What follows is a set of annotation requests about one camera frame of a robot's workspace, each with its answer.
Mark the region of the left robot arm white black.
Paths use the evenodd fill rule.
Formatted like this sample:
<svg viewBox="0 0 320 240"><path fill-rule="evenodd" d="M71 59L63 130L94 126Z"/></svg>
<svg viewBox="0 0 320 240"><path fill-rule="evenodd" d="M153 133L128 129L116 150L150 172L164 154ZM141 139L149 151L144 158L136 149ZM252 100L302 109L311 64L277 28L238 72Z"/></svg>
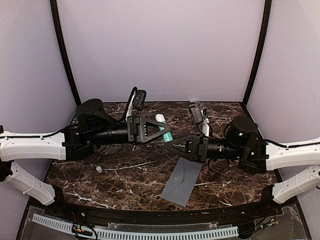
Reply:
<svg viewBox="0 0 320 240"><path fill-rule="evenodd" d="M95 148L113 144L145 144L170 131L163 122L141 116L116 120L105 112L103 102L92 98L75 110L77 124L53 133L0 131L0 181L38 200L60 218L71 213L61 188L37 179L24 170L19 159L83 160Z"/></svg>

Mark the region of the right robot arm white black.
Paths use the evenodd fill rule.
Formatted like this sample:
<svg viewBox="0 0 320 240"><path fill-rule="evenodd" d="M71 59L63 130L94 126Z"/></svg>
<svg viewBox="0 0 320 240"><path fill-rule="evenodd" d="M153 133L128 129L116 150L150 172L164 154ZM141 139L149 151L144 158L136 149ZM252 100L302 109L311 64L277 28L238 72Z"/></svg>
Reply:
<svg viewBox="0 0 320 240"><path fill-rule="evenodd" d="M306 166L295 176L265 187L255 205L255 213L266 217L275 208L320 184L320 140L277 143L258 140L258 125L238 115L227 127L225 137L192 134L165 143L165 148L192 162L237 161L238 168L249 174L262 174L288 167Z"/></svg>

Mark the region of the white glue stick cap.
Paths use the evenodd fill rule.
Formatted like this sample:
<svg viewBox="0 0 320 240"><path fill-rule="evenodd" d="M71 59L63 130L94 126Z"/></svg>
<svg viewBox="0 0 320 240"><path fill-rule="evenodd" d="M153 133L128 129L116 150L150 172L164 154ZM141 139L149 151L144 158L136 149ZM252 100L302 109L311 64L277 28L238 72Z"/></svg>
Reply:
<svg viewBox="0 0 320 240"><path fill-rule="evenodd" d="M100 166L96 167L96 171L101 174L103 172L103 169Z"/></svg>

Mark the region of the grey paper envelope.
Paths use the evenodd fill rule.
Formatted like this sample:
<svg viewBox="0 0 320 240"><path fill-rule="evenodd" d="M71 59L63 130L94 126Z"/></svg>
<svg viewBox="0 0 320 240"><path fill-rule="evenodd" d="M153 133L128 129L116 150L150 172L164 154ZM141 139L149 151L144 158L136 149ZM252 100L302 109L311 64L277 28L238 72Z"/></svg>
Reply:
<svg viewBox="0 0 320 240"><path fill-rule="evenodd" d="M186 207L202 169L202 164L180 158L160 198Z"/></svg>

